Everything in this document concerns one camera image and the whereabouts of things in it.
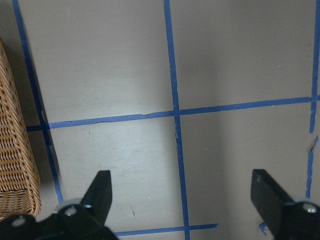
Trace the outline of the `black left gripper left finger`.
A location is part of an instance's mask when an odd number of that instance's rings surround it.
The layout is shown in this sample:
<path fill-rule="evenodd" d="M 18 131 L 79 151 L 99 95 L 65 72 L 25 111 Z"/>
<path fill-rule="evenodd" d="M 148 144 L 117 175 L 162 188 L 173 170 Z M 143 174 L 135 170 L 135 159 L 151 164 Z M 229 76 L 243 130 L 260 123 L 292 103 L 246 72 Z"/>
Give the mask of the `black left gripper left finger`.
<path fill-rule="evenodd" d="M 100 170 L 80 201 L 97 222 L 104 225 L 112 205 L 112 179 L 110 170 Z"/>

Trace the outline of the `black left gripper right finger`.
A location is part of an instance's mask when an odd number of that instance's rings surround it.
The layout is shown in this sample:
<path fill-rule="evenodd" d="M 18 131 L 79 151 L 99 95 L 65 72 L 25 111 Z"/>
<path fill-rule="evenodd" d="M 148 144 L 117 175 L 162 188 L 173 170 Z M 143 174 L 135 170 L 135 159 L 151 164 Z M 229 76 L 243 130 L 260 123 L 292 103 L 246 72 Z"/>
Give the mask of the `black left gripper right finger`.
<path fill-rule="evenodd" d="M 294 205 L 294 200 L 264 169 L 252 170 L 250 199 L 269 230 L 280 230 L 285 208 Z"/>

